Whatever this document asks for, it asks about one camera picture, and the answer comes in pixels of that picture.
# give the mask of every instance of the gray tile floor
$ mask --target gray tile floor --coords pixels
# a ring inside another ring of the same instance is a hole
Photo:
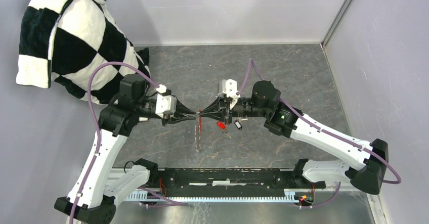
[[[218,83],[232,78],[239,86],[249,57],[266,80],[296,108],[341,132],[349,133],[326,59],[317,44],[179,46],[150,48],[152,78],[166,85],[188,108],[205,108],[216,98]],[[242,97],[250,97],[258,77],[253,72]],[[195,148],[196,121],[162,127],[159,120],[137,125],[116,158],[115,167],[145,158],[161,167],[293,167],[300,158],[334,159],[309,144],[275,136],[262,118],[229,126],[222,134],[216,121],[203,119],[201,150]]]

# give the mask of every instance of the cable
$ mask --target cable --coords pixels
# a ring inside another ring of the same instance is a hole
[[[133,165],[135,165],[135,163],[134,163],[133,161],[128,161],[128,162],[126,162],[126,163],[125,163],[125,165],[123,166],[123,172],[124,172],[124,173],[126,173],[126,171],[125,171],[126,166],[127,166],[130,162],[132,162],[132,163],[133,163]]]
[[[85,186],[85,183],[87,182],[88,176],[89,176],[89,175],[90,175],[90,173],[91,173],[91,169],[93,168],[94,163],[95,163],[95,161],[96,161],[96,159],[97,159],[97,155],[100,153],[100,146],[101,146],[101,130],[100,130],[100,126],[98,125],[97,117],[96,117],[96,115],[95,115],[95,111],[94,111],[93,102],[92,102],[92,100],[91,100],[91,86],[92,86],[92,83],[93,83],[94,77],[95,77],[95,75],[97,74],[97,72],[99,72],[102,68],[104,68],[104,67],[106,67],[106,66],[124,66],[124,67],[127,67],[127,68],[129,68],[129,69],[131,69],[131,70],[135,71],[137,74],[141,75],[144,79],[146,79],[146,80],[147,80],[150,84],[152,84],[154,87],[159,88],[159,84],[157,84],[156,82],[154,82],[152,79],[150,79],[150,78],[149,78],[147,75],[145,75],[143,72],[139,71],[139,70],[138,70],[137,68],[135,68],[134,66],[131,66],[131,65],[129,65],[129,64],[125,64],[125,63],[123,63],[123,62],[107,62],[107,63],[105,63],[105,64],[100,65],[99,67],[97,67],[97,68],[94,70],[94,72],[92,72],[92,74],[91,74],[91,76],[90,76],[90,78],[89,78],[89,80],[88,80],[87,95],[88,95],[88,105],[89,105],[89,107],[90,107],[91,116],[92,116],[92,119],[93,119],[93,121],[94,121],[94,125],[95,125],[96,132],[97,132],[97,145],[96,145],[96,148],[95,148],[94,155],[93,155],[93,157],[92,157],[92,159],[91,159],[91,162],[90,162],[90,164],[89,164],[89,166],[88,166],[88,169],[87,169],[87,171],[85,172],[85,175],[83,176],[83,179],[82,179],[82,181],[81,181],[81,183],[80,183],[80,187],[79,187],[79,189],[78,189],[78,191],[77,191],[77,193],[78,193],[78,194],[81,194],[81,193],[82,193],[82,190],[83,190],[83,188],[84,188],[84,186]],[[76,206],[77,206],[77,203],[79,202],[79,199],[80,199],[79,195],[76,195],[76,198],[74,199],[73,205],[72,205],[71,210],[70,210],[70,220],[69,220],[69,224],[73,224],[74,213],[75,213],[75,211],[76,211]]]
[[[165,201],[170,202],[170,204],[165,204],[165,205],[150,205],[150,206],[147,206],[148,208],[155,208],[154,206],[165,207],[165,206],[175,206],[175,205],[188,205],[188,203],[177,202],[177,201],[174,201],[174,200],[167,199],[166,197],[164,197],[162,195],[159,195],[156,192],[154,192],[154,191],[152,191],[152,190],[150,190],[148,188],[139,187],[139,190],[147,191],[148,193],[151,193],[153,196],[155,196],[155,197],[157,197],[157,198],[159,198],[161,200],[165,200]]]
[[[244,86],[245,86],[245,84],[247,83],[247,78],[249,77],[249,74],[250,74],[250,66],[253,66],[253,69],[255,70],[255,72],[256,72],[256,74],[258,75],[258,77],[261,79],[261,80],[264,80],[263,78],[262,78],[262,76],[261,76],[261,73],[258,71],[258,68],[256,67],[256,65],[255,65],[255,63],[254,63],[254,61],[253,61],[253,59],[252,58],[249,58],[249,63],[248,63],[248,66],[247,66],[247,72],[246,72],[246,75],[245,75],[245,77],[244,77],[244,81],[243,81],[243,85],[241,85],[241,89],[240,89],[240,91],[238,91],[238,93],[237,94],[239,94],[239,93],[241,93],[241,91],[242,91],[242,89],[244,88]],[[396,172],[396,170],[394,170],[393,169],[393,167],[386,161],[386,160],[384,160],[381,156],[379,156],[378,154],[376,154],[375,152],[373,152],[373,151],[370,151],[370,150],[368,150],[368,149],[366,149],[366,148],[364,148],[363,146],[361,146],[361,145],[359,145],[359,144],[356,144],[356,143],[354,143],[354,142],[352,142],[352,141],[350,141],[350,140],[348,140],[348,139],[346,139],[346,138],[343,138],[343,137],[341,137],[341,136],[338,136],[338,135],[336,135],[336,134],[334,134],[334,133],[332,133],[332,132],[330,132],[330,131],[327,131],[327,130],[325,130],[325,129],[321,129],[318,125],[316,125],[316,124],[314,124],[314,123],[312,123],[312,122],[310,122],[309,120],[307,120],[306,118],[304,118],[301,114],[299,114],[292,106],[291,106],[291,104],[287,101],[287,100],[285,100],[284,98],[280,98],[280,101],[282,102],[282,103],[284,103],[296,116],[298,116],[302,121],[304,121],[305,123],[307,123],[308,125],[310,125],[310,126],[312,126],[312,127],[314,127],[315,129],[317,129],[317,130],[319,130],[319,131],[321,131],[321,132],[323,132],[323,133],[325,133],[325,134],[327,134],[327,135],[329,135],[329,136],[331,136],[331,137],[334,137],[334,138],[336,138],[336,139],[338,139],[338,140],[340,140],[340,141],[343,141],[343,142],[345,142],[345,143],[348,143],[348,144],[350,144],[350,145],[352,145],[352,146],[354,146],[354,147],[356,147],[356,148],[358,148],[358,149],[360,149],[360,150],[362,150],[362,151],[364,151],[364,152],[366,152],[366,153],[369,153],[370,155],[372,155],[372,156],[374,156],[375,158],[377,158],[380,162],[382,162],[382,164],[384,164],[392,173],[393,173],[393,175],[396,177],[396,181],[392,181],[392,180],[383,180],[383,183],[386,183],[386,184],[394,184],[394,185],[398,185],[398,184],[400,184],[401,182],[402,182],[402,179],[401,179],[401,176],[399,176],[399,174],[398,174],[398,172]]]
[[[314,207],[320,207],[320,206],[323,206],[323,205],[326,205],[326,204],[329,204],[329,203],[331,203],[335,198],[336,198],[336,196],[338,195],[338,193],[339,193],[339,189],[341,188],[341,182],[338,182],[338,186],[336,187],[336,190],[335,190],[335,193],[331,196],[331,198],[329,198],[327,201],[325,201],[325,202],[322,202],[322,203],[320,203],[320,204],[317,204],[317,205],[311,205],[311,206],[300,206],[299,208],[300,209],[313,209]]]

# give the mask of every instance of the white wall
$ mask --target white wall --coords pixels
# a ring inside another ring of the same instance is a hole
[[[344,0],[107,0],[134,44],[320,42]]]
[[[427,1],[355,0],[327,45],[353,132],[385,139],[403,178],[399,186],[382,187],[389,223],[429,219]]]
[[[21,19],[30,0],[0,0],[0,223],[64,223],[54,210],[94,140],[85,102],[53,83],[15,84]]]

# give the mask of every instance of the checkered blanket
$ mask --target checkered blanket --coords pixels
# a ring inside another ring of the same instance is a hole
[[[110,61],[150,75],[149,50],[134,50],[107,11],[106,0],[31,0],[22,19],[17,84],[49,88],[53,80],[88,100],[91,73]],[[121,66],[103,68],[93,81],[93,102],[108,103],[119,92],[120,80],[131,73]]]

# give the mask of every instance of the purple cable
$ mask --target purple cable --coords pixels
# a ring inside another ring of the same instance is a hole
[[[166,197],[157,194],[156,192],[148,189],[148,188],[144,188],[144,187],[139,187],[139,190],[144,190],[147,191],[148,193],[151,193],[153,196],[158,197],[161,200],[165,200],[170,202],[170,204],[166,204],[166,205],[148,205],[148,208],[158,208],[158,207],[167,207],[167,206],[176,206],[176,205],[188,205],[188,203],[184,203],[184,202],[177,202],[174,200],[169,200]]]
[[[256,67],[256,65],[255,65],[255,63],[254,63],[254,61],[253,61],[253,59],[252,58],[249,58],[249,63],[248,63],[248,66],[247,66],[247,72],[246,72],[246,75],[245,75],[245,77],[244,77],[244,81],[243,81],[243,84],[241,85],[241,88],[240,88],[240,91],[238,91],[238,95],[239,94],[241,94],[241,92],[243,91],[243,88],[244,88],[244,86],[246,85],[246,83],[247,83],[247,79],[248,79],[248,77],[249,77],[249,74],[250,74],[250,66],[253,66],[253,68],[254,68],[254,70],[255,70],[255,72],[256,72],[256,74],[258,75],[258,77],[261,79],[261,80],[264,80],[263,78],[262,78],[262,76],[261,76],[261,73],[258,71],[258,68]],[[401,182],[402,182],[402,179],[401,179],[401,176],[399,176],[399,174],[398,174],[398,172],[396,172],[396,170],[394,170],[393,169],[393,167],[386,161],[386,160],[384,160],[382,157],[380,157],[378,154],[376,154],[375,152],[373,152],[373,151],[370,151],[370,150],[368,150],[368,149],[366,149],[366,148],[363,148],[363,146],[361,146],[361,145],[359,145],[359,144],[356,144],[356,143],[354,143],[354,142],[352,142],[352,141],[350,141],[350,140],[348,140],[348,139],[346,139],[346,138],[343,138],[343,137],[341,137],[341,136],[338,136],[338,135],[336,135],[336,134],[334,134],[334,133],[332,133],[332,132],[330,132],[330,131],[327,131],[327,130],[325,130],[325,129],[322,129],[321,130],[321,128],[318,126],[318,125],[316,125],[316,124],[314,124],[313,122],[310,122],[309,120],[307,120],[306,118],[304,118],[301,114],[299,114],[292,106],[291,106],[291,104],[287,101],[287,100],[285,100],[284,98],[280,98],[280,100],[281,100],[281,102],[283,102],[295,115],[297,115],[302,121],[304,121],[305,123],[307,123],[307,124],[309,124],[310,126],[312,126],[312,127],[314,127],[315,129],[317,129],[317,130],[320,130],[321,132],[323,132],[323,133],[325,133],[325,134],[327,134],[327,135],[329,135],[329,136],[331,136],[331,137],[334,137],[334,138],[336,138],[336,139],[338,139],[338,140],[340,140],[340,141],[343,141],[343,142],[345,142],[345,143],[348,143],[348,144],[350,144],[350,145],[352,145],[352,146],[354,146],[354,147],[356,147],[356,148],[358,148],[358,149],[360,149],[360,150],[362,150],[362,151],[364,151],[364,152],[366,152],[366,153],[369,153],[370,155],[372,155],[372,156],[374,156],[375,158],[377,158],[380,162],[382,162],[382,164],[384,164],[392,173],[393,173],[393,175],[396,177],[396,181],[392,181],[392,180],[383,180],[383,183],[386,183],[386,184],[394,184],[394,185],[398,185],[398,184],[400,184]]]
[[[139,71],[134,66],[131,66],[129,64],[125,64],[123,62],[107,62],[107,63],[102,64],[101,66],[97,67],[94,70],[94,72],[91,74],[90,79],[88,81],[87,96],[88,96],[88,104],[89,104],[89,107],[90,107],[90,112],[91,112],[91,115],[92,115],[92,118],[93,118],[93,121],[94,121],[94,124],[95,124],[96,132],[97,132],[97,146],[96,146],[96,149],[95,149],[94,156],[91,159],[90,165],[88,166],[88,169],[85,172],[85,175],[83,176],[82,182],[80,183],[80,187],[79,187],[79,189],[77,191],[78,193],[82,193],[84,185],[87,182],[88,176],[91,173],[91,169],[93,168],[95,160],[97,159],[97,157],[96,157],[95,154],[99,153],[99,151],[100,151],[100,144],[101,144],[101,130],[100,130],[100,126],[98,125],[98,122],[97,122],[97,117],[95,115],[95,111],[94,111],[94,107],[93,107],[93,102],[91,101],[91,86],[92,86],[94,77],[97,74],[97,72],[99,72],[102,68],[104,68],[106,66],[111,66],[111,65],[113,65],[113,66],[124,66],[124,67],[127,67],[127,68],[135,71],[137,74],[141,75],[144,79],[146,79],[154,87],[156,87],[156,88],[159,87],[159,84],[155,83],[153,80],[151,80],[143,72]],[[74,203],[73,203],[73,205],[71,207],[69,224],[73,224],[74,213],[76,211],[76,206],[77,206],[78,202],[79,202],[79,196],[76,196],[76,198],[74,199]]]
[[[322,202],[322,203],[317,204],[317,205],[312,205],[312,206],[301,206],[301,208],[302,209],[313,209],[314,207],[320,207],[320,206],[331,203],[336,198],[336,196],[338,195],[340,187],[341,187],[341,182],[338,182],[338,186],[336,187],[335,193],[327,201]]]

